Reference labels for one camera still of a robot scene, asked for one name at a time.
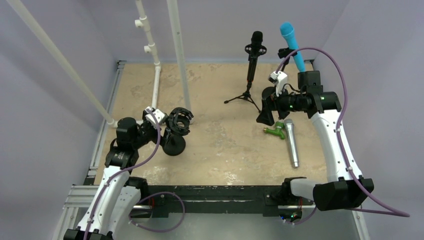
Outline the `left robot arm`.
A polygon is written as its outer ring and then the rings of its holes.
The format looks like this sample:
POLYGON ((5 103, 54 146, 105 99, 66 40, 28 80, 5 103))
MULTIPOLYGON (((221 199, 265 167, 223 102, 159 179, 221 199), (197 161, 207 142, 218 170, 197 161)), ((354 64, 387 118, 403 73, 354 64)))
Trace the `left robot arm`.
POLYGON ((146 180, 132 177, 139 166, 138 150, 150 142, 160 146, 160 125, 168 118, 159 109, 147 107, 142 122, 124 117, 116 124, 116 138, 106 155, 101 182, 85 215, 76 227, 67 229, 65 240, 116 240, 135 204, 149 199, 146 180))

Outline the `black shock-mount round-base stand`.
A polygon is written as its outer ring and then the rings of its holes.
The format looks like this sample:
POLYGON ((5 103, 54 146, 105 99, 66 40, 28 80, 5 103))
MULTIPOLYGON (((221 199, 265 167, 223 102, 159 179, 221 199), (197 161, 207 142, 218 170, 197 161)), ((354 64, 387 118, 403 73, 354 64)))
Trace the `black shock-mount round-base stand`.
POLYGON ((183 107, 174 108, 165 118, 165 132, 161 146, 169 156, 180 155, 186 148, 184 136, 190 133, 190 123, 194 118, 192 112, 183 107))

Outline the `black tripod mic stand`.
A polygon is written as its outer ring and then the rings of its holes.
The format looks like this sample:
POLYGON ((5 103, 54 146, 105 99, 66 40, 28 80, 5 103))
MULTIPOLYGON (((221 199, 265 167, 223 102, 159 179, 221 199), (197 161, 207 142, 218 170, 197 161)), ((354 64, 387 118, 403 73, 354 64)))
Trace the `black tripod mic stand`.
MULTIPOLYGON (((267 52, 267 48, 266 48, 265 46, 263 46, 263 45, 262 45, 261 55, 260 55, 260 56, 264 55, 266 52, 267 52)), ((231 98, 231 99, 229 99, 229 100, 225 100, 225 101, 224 101, 224 104, 228 104, 229 102, 231 102, 231 101, 233 101, 233 100, 244 100, 244 101, 247 101, 247 102, 249 102, 249 103, 252 103, 252 104, 256 107, 257 111, 260 113, 260 112, 261 112, 261 110, 259 109, 259 107, 258 107, 258 106, 257 106, 257 104, 255 103, 255 101, 253 100, 253 98, 252 98, 252 96, 251 96, 251 93, 250 93, 250 90, 251 90, 251 88, 252 88, 252 85, 253 85, 253 82, 248 82, 248 81, 247 81, 247 84, 246 84, 246 90, 245 90, 245 91, 244 91, 241 95, 239 95, 239 96, 236 96, 236 97, 231 98)))

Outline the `black microphone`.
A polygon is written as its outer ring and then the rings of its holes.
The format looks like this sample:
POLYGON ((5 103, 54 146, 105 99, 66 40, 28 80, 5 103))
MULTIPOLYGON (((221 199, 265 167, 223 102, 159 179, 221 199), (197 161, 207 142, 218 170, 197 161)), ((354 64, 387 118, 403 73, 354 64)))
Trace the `black microphone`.
POLYGON ((245 52, 248 53, 249 61, 247 81, 250 83, 254 80, 258 57, 262 55, 262 42, 263 33, 261 31, 254 31, 251 37, 251 43, 245 47, 245 52))

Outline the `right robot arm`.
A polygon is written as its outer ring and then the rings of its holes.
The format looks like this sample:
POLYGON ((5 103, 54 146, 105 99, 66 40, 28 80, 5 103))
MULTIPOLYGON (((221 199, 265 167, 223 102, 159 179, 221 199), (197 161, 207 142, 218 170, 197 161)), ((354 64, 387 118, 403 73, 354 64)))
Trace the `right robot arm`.
POLYGON ((285 86, 288 75, 274 71, 268 80, 274 84, 262 92, 262 110, 257 123, 272 126, 273 112, 285 119, 291 112, 304 112, 318 134, 326 163, 327 182, 317 183, 305 177, 287 178, 283 182, 280 196, 288 204, 300 197, 311 200, 320 211, 358 208, 372 192, 374 183, 364 178, 359 169, 344 132, 339 123, 342 107, 338 95, 324 91, 317 70, 300 72, 298 91, 289 93, 285 86))

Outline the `silver grey microphone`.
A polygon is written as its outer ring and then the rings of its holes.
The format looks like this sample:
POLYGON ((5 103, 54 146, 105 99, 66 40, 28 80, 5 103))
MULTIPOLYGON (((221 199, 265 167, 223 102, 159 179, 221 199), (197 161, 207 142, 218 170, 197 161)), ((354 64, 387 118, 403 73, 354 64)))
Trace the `silver grey microphone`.
POLYGON ((292 119, 287 118, 284 120, 284 127, 287 134, 288 149, 291 157, 293 168, 300 167, 299 154, 295 138, 295 125, 292 119))

